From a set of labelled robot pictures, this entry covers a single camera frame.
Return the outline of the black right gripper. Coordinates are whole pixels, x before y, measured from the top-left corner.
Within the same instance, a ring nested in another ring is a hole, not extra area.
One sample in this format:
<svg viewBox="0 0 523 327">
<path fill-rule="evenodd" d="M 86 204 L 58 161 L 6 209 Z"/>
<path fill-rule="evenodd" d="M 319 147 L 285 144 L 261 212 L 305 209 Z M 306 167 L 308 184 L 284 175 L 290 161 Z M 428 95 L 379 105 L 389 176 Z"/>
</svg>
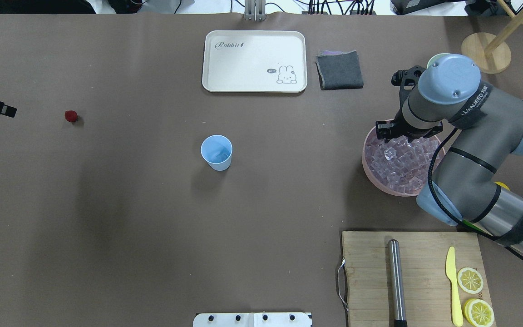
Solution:
<svg viewBox="0 0 523 327">
<path fill-rule="evenodd" d="M 403 106 L 394 120 L 379 120 L 375 122 L 375 134 L 379 140 L 397 139 L 405 136 L 407 139 L 429 139 L 444 130 L 440 121 L 420 120 L 409 106 Z"/>
</svg>

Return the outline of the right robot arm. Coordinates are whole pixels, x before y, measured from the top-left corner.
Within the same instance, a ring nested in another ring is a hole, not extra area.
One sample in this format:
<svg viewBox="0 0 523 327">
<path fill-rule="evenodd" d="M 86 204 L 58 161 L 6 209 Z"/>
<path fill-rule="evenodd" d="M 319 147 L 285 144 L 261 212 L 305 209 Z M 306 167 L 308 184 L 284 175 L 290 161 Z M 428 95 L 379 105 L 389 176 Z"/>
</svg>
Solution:
<svg viewBox="0 0 523 327">
<path fill-rule="evenodd" d="M 417 204 L 448 225 L 473 225 L 523 260 L 523 197 L 493 180 L 509 155 L 523 155 L 523 99 L 482 80 L 462 54 L 398 70 L 391 83 L 400 87 L 400 108 L 390 122 L 376 122 L 379 139 L 427 139 L 444 120 L 453 126 L 455 140 L 440 163 L 432 155 Z"/>
</svg>

